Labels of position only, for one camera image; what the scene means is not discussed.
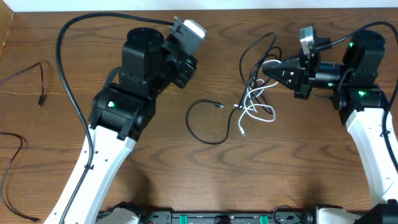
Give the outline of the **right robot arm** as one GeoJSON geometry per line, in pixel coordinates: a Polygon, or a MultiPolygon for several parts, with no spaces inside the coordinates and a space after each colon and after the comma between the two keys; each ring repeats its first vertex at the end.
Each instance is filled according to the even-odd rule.
{"type": "Polygon", "coordinates": [[[320,53],[333,46],[317,37],[311,27],[300,30],[298,55],[280,62],[265,62],[262,71],[308,99],[313,88],[332,91],[330,100],[352,137],[366,174],[371,194],[370,211],[350,213],[335,205],[315,205],[302,215],[302,223],[397,223],[397,138],[388,100],[375,83],[385,54],[385,39],[360,28],[349,40],[341,63],[323,62],[320,53]]]}

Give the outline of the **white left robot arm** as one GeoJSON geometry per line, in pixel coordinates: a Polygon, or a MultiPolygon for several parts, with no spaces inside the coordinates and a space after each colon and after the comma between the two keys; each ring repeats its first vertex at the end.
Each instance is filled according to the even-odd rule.
{"type": "Polygon", "coordinates": [[[148,27],[128,32],[122,65],[94,97],[86,138],[72,174],[46,223],[94,223],[121,164],[155,115],[156,98],[183,88],[196,69],[202,28],[174,25],[165,38],[148,27]]]}

